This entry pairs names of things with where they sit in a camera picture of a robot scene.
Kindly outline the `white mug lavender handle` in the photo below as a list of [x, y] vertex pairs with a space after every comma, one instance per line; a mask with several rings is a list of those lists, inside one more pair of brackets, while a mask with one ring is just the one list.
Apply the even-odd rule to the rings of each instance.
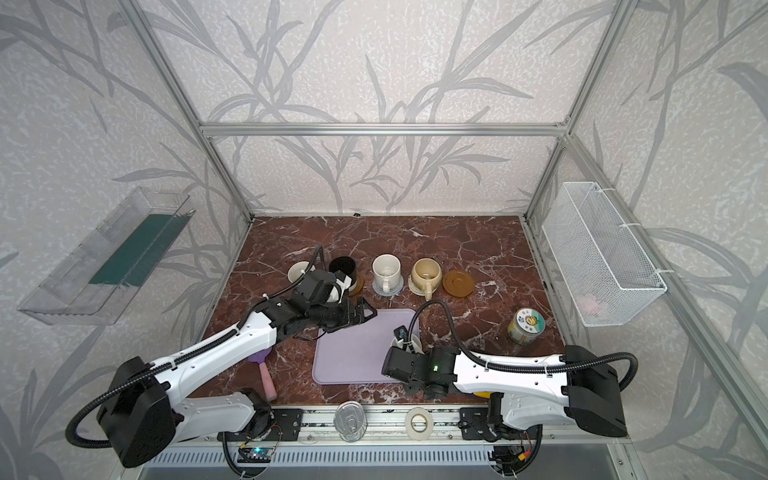
[[299, 261], [293, 264], [287, 273], [287, 278], [290, 283], [294, 283], [299, 280], [309, 269], [308, 261]]

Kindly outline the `black mug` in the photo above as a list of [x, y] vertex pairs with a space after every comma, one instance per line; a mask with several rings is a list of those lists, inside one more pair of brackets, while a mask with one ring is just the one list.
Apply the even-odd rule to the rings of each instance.
[[344, 273], [351, 280], [351, 289], [357, 284], [357, 264], [350, 256], [339, 256], [332, 259], [328, 265], [328, 271], [331, 273]]

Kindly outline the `large white mug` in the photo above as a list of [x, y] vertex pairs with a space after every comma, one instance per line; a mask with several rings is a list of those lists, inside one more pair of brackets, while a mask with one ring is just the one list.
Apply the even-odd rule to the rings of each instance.
[[401, 274], [401, 263], [399, 259], [392, 254], [382, 254], [376, 257], [372, 263], [372, 272], [374, 280], [385, 291], [393, 286]]

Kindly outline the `brown wooden coaster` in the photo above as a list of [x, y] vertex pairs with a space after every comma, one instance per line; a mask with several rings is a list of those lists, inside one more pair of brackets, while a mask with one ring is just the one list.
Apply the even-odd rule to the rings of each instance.
[[475, 280], [464, 270], [451, 270], [442, 279], [445, 292], [454, 298], [466, 298], [474, 292]]
[[365, 284], [365, 280], [362, 275], [358, 275], [356, 282], [350, 287], [350, 289], [347, 291], [347, 295], [349, 297], [353, 297], [358, 295]]

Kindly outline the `beige mug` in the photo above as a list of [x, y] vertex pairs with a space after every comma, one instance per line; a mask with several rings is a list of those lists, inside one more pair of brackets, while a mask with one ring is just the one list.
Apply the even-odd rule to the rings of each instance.
[[412, 293], [430, 301], [441, 286], [442, 277], [442, 268], [436, 260], [432, 258], [419, 259], [414, 264], [408, 278], [409, 289]]

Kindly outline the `white mug blue handle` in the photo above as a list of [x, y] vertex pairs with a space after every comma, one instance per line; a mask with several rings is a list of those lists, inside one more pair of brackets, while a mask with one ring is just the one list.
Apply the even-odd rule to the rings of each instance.
[[391, 346], [406, 350], [410, 353], [423, 353], [422, 344], [417, 335], [413, 335], [409, 341], [405, 341], [402, 338], [394, 338], [391, 342]]

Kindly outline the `white patterned round coaster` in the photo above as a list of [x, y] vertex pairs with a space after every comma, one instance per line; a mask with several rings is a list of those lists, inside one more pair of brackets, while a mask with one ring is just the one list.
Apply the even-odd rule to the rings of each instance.
[[436, 275], [412, 272], [408, 277], [409, 289], [412, 293], [424, 297], [427, 301], [431, 300], [434, 293], [438, 290], [442, 281], [442, 274]]

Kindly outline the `light blue woven coaster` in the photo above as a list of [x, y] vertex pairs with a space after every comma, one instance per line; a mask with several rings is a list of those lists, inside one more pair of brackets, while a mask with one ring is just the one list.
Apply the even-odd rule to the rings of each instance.
[[387, 291], [385, 291], [376, 281], [373, 281], [372, 283], [374, 292], [382, 297], [393, 297], [398, 295], [402, 291], [403, 286], [404, 279], [402, 276], [399, 276], [397, 282], [393, 286], [390, 286]]

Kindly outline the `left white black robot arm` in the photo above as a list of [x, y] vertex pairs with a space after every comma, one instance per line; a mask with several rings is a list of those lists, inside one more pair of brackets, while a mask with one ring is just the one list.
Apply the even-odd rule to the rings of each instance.
[[365, 298], [349, 297], [351, 285], [341, 270], [308, 267], [219, 333], [151, 362], [139, 356], [125, 361], [108, 391], [69, 421], [66, 440], [83, 449], [110, 448], [124, 467], [133, 468], [173, 443], [245, 429], [265, 404], [256, 392], [197, 401], [191, 394], [241, 360], [309, 327], [330, 334], [375, 318], [377, 310]]

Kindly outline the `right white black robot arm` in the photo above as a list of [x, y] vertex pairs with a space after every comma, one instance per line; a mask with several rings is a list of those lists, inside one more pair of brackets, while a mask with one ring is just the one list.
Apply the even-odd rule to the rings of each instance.
[[536, 426], [574, 424], [609, 438], [627, 436], [622, 392], [638, 370], [629, 352], [597, 356], [578, 345], [544, 357], [512, 357], [471, 351], [458, 335], [449, 305], [437, 301], [455, 341], [427, 353], [389, 349], [383, 375], [404, 384], [408, 394], [442, 399], [452, 392], [486, 392], [487, 430], [501, 434]]

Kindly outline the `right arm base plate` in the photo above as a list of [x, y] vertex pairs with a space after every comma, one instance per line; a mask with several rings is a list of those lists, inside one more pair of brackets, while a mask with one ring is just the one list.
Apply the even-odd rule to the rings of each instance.
[[465, 407], [459, 410], [459, 422], [463, 440], [483, 440], [494, 443], [499, 440], [535, 440], [542, 439], [543, 426], [534, 425], [527, 430], [517, 430], [507, 426], [502, 416], [492, 413], [489, 407]]

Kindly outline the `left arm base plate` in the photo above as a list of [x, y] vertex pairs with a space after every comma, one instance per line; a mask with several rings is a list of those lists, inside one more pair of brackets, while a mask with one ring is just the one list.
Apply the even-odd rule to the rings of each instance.
[[257, 410], [253, 418], [238, 435], [240, 441], [294, 442], [301, 430], [301, 408]]

